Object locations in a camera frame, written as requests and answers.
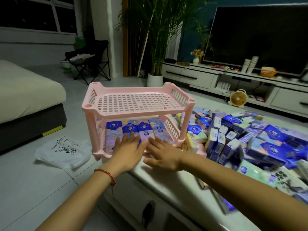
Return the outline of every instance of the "small fan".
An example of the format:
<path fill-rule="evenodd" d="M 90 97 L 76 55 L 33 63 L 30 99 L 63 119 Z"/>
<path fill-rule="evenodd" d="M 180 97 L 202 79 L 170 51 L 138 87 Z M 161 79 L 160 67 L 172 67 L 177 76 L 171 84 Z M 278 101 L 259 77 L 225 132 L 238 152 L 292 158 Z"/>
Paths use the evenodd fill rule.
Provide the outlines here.
<path fill-rule="evenodd" d="M 243 89 L 237 90 L 230 96 L 230 101 L 228 101 L 229 105 L 234 105 L 239 108 L 244 108 L 244 104 L 247 102 L 247 94 Z"/>

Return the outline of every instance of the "window frame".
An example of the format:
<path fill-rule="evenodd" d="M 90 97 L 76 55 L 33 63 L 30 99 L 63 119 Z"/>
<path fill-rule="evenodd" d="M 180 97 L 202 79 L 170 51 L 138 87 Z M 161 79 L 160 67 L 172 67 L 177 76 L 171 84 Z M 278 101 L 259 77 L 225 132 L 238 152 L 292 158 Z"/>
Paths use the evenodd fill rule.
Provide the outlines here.
<path fill-rule="evenodd" d="M 44 4 L 48 4 L 51 5 L 52 8 L 52 12 L 54 14 L 54 18 L 55 18 L 55 22 L 56 22 L 56 26 L 57 26 L 57 31 L 46 31 L 46 30 L 36 30 L 36 29 L 24 29 L 24 28 L 14 28 L 14 27 L 2 27 L 0 26 L 0 29 L 5 29 L 5 30 L 20 30 L 20 31 L 32 31 L 32 32 L 43 32 L 43 33 L 52 33 L 52 34 L 64 34 L 64 35 L 75 35 L 75 36 L 80 36 L 82 37 L 82 30 L 81 30 L 81 20 L 79 19 L 79 16 L 81 16 L 80 10 L 78 8 L 78 4 L 76 0 L 74 1 L 74 4 L 70 4 L 70 3 L 66 3 L 63 1 L 58 1 L 58 0 L 29 0 L 29 1 L 34 1 L 34 2 L 38 2 L 38 3 L 44 3 Z M 58 7 L 63 7 L 63 8 L 67 8 L 67 9 L 74 9 L 75 11 L 75 19 L 76 19 L 76 30 L 77 30 L 77 34 L 76 33 L 70 33 L 70 32 L 62 32 L 60 29 L 60 24 L 59 24 L 59 20 L 58 20 L 58 15 L 56 12 L 56 6 Z"/>

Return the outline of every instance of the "tv screen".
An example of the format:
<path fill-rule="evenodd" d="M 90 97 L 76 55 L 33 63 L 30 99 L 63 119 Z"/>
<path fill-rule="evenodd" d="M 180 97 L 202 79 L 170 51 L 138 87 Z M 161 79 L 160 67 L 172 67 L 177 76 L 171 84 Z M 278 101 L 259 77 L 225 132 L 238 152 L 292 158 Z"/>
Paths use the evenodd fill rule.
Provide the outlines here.
<path fill-rule="evenodd" d="M 308 62 L 308 5 L 218 7 L 213 21 L 213 51 L 203 61 L 242 66 L 259 56 L 256 68 L 300 75 Z"/>

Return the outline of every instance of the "hand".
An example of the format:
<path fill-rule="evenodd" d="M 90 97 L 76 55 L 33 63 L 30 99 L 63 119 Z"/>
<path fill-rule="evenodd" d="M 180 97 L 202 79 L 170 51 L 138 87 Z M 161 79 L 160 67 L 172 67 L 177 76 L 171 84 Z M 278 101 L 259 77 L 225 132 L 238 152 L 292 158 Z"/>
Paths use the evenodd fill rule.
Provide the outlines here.
<path fill-rule="evenodd" d="M 137 148 L 140 137 L 137 136 L 135 138 L 134 132 L 131 132 L 130 138 L 127 138 L 127 136 L 128 134 L 125 133 L 121 143 L 119 138 L 116 139 L 112 157 L 107 163 L 100 167 L 110 172 L 113 177 L 136 167 L 148 144 L 148 140 L 144 140 Z"/>
<path fill-rule="evenodd" d="M 172 146 L 167 141 L 159 138 L 149 138 L 147 150 L 152 153 L 155 159 L 145 158 L 143 162 L 152 167 L 160 167 L 167 170 L 180 171 L 182 169 L 182 159 L 190 152 L 182 151 Z"/>

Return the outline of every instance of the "blue wall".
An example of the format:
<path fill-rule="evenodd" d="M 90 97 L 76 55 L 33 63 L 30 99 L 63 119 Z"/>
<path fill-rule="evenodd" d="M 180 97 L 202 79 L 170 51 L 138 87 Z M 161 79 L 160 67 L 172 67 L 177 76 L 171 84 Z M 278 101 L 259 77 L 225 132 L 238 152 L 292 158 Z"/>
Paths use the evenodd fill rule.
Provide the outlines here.
<path fill-rule="evenodd" d="M 206 7 L 200 13 L 200 21 L 209 26 L 210 21 L 215 16 L 218 6 L 240 6 L 240 5 L 258 5 L 258 4 L 274 4 L 274 3 L 303 3 L 308 0 L 210 0 Z M 187 26 L 182 30 L 178 59 L 183 62 L 191 62 L 194 56 L 190 52 L 198 49 L 201 40 L 195 31 L 190 30 L 192 26 Z"/>

